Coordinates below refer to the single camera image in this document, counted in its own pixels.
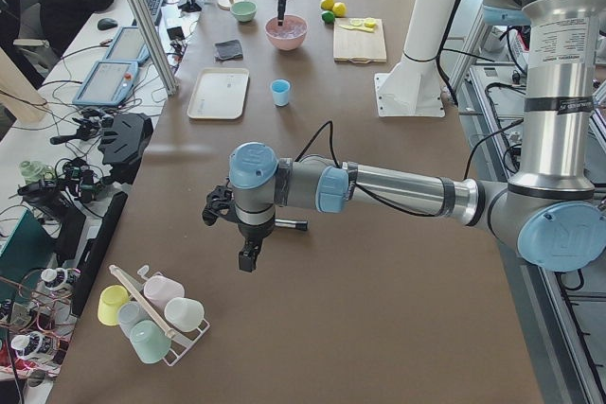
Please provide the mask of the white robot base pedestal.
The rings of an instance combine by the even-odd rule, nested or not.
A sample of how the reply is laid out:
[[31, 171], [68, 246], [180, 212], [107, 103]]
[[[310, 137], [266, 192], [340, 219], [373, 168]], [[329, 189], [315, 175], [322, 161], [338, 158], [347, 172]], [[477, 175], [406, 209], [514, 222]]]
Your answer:
[[401, 60], [375, 75], [381, 117], [442, 117], [437, 58], [456, 0], [415, 0]]

